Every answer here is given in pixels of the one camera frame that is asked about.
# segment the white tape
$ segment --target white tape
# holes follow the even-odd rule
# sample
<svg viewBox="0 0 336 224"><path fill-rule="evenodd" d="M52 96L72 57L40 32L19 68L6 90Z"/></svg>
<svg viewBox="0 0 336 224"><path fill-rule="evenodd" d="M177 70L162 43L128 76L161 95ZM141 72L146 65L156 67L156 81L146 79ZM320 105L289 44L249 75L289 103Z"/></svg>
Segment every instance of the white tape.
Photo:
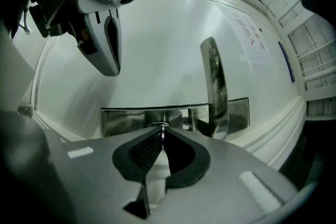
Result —
<svg viewBox="0 0 336 224"><path fill-rule="evenodd" d="M281 207L280 201L271 193L253 172L245 171L239 175L239 179L251 192L260 209L267 215Z"/></svg>
<svg viewBox="0 0 336 224"><path fill-rule="evenodd" d="M80 148L79 150L69 151L68 156L70 157L70 159L73 159L84 155L88 155L90 153L93 153L93 149L87 146L84 148Z"/></svg>

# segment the reflective metal surface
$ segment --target reflective metal surface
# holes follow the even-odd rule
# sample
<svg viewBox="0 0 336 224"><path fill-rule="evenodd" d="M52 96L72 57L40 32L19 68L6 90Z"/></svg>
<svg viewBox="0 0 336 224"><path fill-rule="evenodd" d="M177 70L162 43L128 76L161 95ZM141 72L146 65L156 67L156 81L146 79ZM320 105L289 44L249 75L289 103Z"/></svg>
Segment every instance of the reflective metal surface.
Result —
<svg viewBox="0 0 336 224"><path fill-rule="evenodd" d="M202 119L209 122L208 104L195 106L171 106L166 108L101 109L100 124L103 136L113 136L166 125L178 129L196 131L196 123Z"/></svg>
<svg viewBox="0 0 336 224"><path fill-rule="evenodd" d="M248 98L228 102L230 111L229 126L224 121L219 125L218 132L232 134L249 126ZM198 132L197 122L209 121L208 104L168 106L164 108L145 109L101 109L100 124L104 137L136 131L148 126L166 125L179 129Z"/></svg>
<svg viewBox="0 0 336 224"><path fill-rule="evenodd" d="M227 135L236 133L249 127L250 114L248 98L229 101L229 111L230 121L226 131ZM221 132L224 132L222 129L222 124L218 128L218 133Z"/></svg>
<svg viewBox="0 0 336 224"><path fill-rule="evenodd" d="M213 37L202 42L201 53L208 91L209 122L201 124L199 119L198 130L206 136L213 137L219 124L223 132L227 132L225 129L229 124L227 90L221 57Z"/></svg>

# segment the black cable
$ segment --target black cable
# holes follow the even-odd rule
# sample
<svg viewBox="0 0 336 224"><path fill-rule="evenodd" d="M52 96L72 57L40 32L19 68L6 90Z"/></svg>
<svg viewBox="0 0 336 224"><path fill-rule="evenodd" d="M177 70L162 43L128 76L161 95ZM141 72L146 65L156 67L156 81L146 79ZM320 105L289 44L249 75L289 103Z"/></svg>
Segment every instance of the black cable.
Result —
<svg viewBox="0 0 336 224"><path fill-rule="evenodd" d="M29 2L30 0L26 0L25 2L25 7L23 9L23 20L24 20L24 26L22 24L20 24L20 27L23 28L23 30L25 31L26 35L29 35L30 34L30 30L27 26L27 13L28 13L28 6L29 6Z"/></svg>

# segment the curved white enclosure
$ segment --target curved white enclosure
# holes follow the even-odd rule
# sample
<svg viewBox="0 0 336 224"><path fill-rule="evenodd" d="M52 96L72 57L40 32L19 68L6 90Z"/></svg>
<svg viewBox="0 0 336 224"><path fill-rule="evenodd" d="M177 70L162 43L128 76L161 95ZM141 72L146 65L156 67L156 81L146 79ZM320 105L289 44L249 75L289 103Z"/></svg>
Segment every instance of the curved white enclosure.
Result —
<svg viewBox="0 0 336 224"><path fill-rule="evenodd" d="M229 100L249 98L250 127L230 136L230 142L275 168L281 166L302 129L306 105L291 82L278 44L284 41L257 0L136 0L119 14L118 77L99 73L70 35L47 43L35 80L35 110L49 126L72 135L70 139L98 138L101 108L207 103L199 46L212 36ZM233 14L260 28L256 31L268 51L260 51L267 58L264 63L249 59L233 29Z"/></svg>

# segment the white surface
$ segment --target white surface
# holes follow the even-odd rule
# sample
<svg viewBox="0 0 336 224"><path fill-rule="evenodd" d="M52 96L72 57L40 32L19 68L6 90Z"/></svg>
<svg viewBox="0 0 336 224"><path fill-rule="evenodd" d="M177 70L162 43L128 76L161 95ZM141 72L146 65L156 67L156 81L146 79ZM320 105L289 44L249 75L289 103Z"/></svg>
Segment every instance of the white surface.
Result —
<svg viewBox="0 0 336 224"><path fill-rule="evenodd" d="M168 157L165 151L161 151L153 167L146 175L146 190L151 212L164 198L166 194L166 178L170 175Z"/></svg>
<svg viewBox="0 0 336 224"><path fill-rule="evenodd" d="M260 1L262 3L268 3L269 0ZM281 24L285 26L287 33L290 33L289 44L292 44L295 53L303 56L299 67L302 68L302 70L308 70L304 72L305 76L322 72L323 70L332 68L336 65L336 61L332 61L332 59L336 58L336 46L331 44L327 48L323 48L325 44L328 44L336 38L335 29L325 19L318 15L314 15L306 21L302 16L302 12L305 12L306 14L307 12L302 7L300 0L272 0L268 8L277 19L280 20ZM301 24L301 22L298 21L300 18L303 19L301 22L306 22L293 31L297 25ZM311 57L304 57L304 55L307 54L311 55ZM300 91L299 93L308 96L313 94L313 92L305 94L305 90L314 91L315 89L318 89L318 95L316 95L315 98L327 97L330 95L322 95L319 93L328 93L329 86L335 82L336 74L330 74L326 77L306 82L302 87L303 91ZM336 113L336 98L320 99L319 101L311 100L308 102L308 115L329 115Z"/></svg>
<svg viewBox="0 0 336 224"><path fill-rule="evenodd" d="M334 45L334 42L335 42L335 41L336 41L336 39L333 39L333 40L327 42L326 44L324 44L324 45L318 47L317 49L314 49L314 50L311 50L310 52L304 53L302 56L299 57L299 61L303 61L303 60L305 60L307 57L311 57L311 56L313 56L313 55L319 53L320 50L326 49L326 48L328 48L329 46Z"/></svg>
<svg viewBox="0 0 336 224"><path fill-rule="evenodd" d="M60 125L56 124L54 121L46 117L42 112L34 111L33 119L43 128L43 129L53 129L61 136L63 136L68 141L81 141L85 140L83 137L75 135L64 129Z"/></svg>
<svg viewBox="0 0 336 224"><path fill-rule="evenodd" d="M281 207L280 201L253 174L252 171L242 172L239 175L239 179L243 182L245 187L248 188L255 199L255 202L265 215L268 215Z"/></svg>
<svg viewBox="0 0 336 224"><path fill-rule="evenodd" d="M314 15L313 12L309 10L304 10L298 17L292 20L289 24L284 27L285 33L288 35L297 29L299 26L303 25L306 21L308 21Z"/></svg>
<svg viewBox="0 0 336 224"><path fill-rule="evenodd" d="M262 65L272 65L273 60L268 46L253 19L239 12L226 12L226 14L243 49L244 59ZM252 64L249 67L251 72L254 73Z"/></svg>
<svg viewBox="0 0 336 224"><path fill-rule="evenodd" d="M327 77L331 74L335 74L335 73L336 73L336 66L333 66L333 67L330 67L328 69L324 69L323 71L314 73L312 75L305 76L303 78L303 80L305 82L309 82L309 81L317 80L317 79L320 79L320 78L325 78L325 77Z"/></svg>
<svg viewBox="0 0 336 224"><path fill-rule="evenodd" d="M319 100L325 98L334 97L336 94L336 83L327 85L325 87L319 87L317 89L311 89L304 93L304 99L306 101Z"/></svg>
<svg viewBox="0 0 336 224"><path fill-rule="evenodd" d="M306 102L297 97L271 120L228 136L230 143L243 147L278 170L293 150L305 122Z"/></svg>
<svg viewBox="0 0 336 224"><path fill-rule="evenodd" d="M213 36L229 99L249 97L251 128L267 122L297 96L280 39L269 24L259 21L266 23L265 16L251 9L275 63L271 67L253 64L255 74L251 74L239 58L243 53L239 41L217 5L208 0L136 0L123 6L122 68L116 78L101 75L81 55L75 39L64 36L47 55L38 110L69 132L94 138L101 135L99 110L103 107L206 103L199 46Z"/></svg>
<svg viewBox="0 0 336 224"><path fill-rule="evenodd" d="M46 53L48 52L49 50L49 46L51 46L52 44L55 44L55 42L57 42L60 38L62 37L48 37L47 38L47 41L45 43L45 45L43 46L43 49L42 49L42 52L40 54L40 57L37 61L37 66L36 66L36 70L35 70L35 76L34 76L34 80L32 82L32 87L30 89L30 95L28 98L29 100L31 101L31 107L33 108L33 110L35 109L35 97L37 96L37 82L38 82L38 74L39 74L39 71L41 69L41 66L44 62L44 58L45 58L45 55Z"/></svg>
<svg viewBox="0 0 336 224"><path fill-rule="evenodd" d="M281 42L284 46L284 49L286 50L286 53L289 57L289 61L292 65L294 76L295 76L295 84L297 87L297 91L299 95L303 95L305 92L305 85L303 81L303 75L302 75L302 70L301 70L301 65L299 63L299 60L296 56L296 51L294 47L292 46L288 36L286 35L284 29L282 26L279 24L279 22L276 20L276 18L269 12L267 14L267 17L269 18L270 22L273 24L273 26L276 28L278 31L281 39L284 42Z"/></svg>

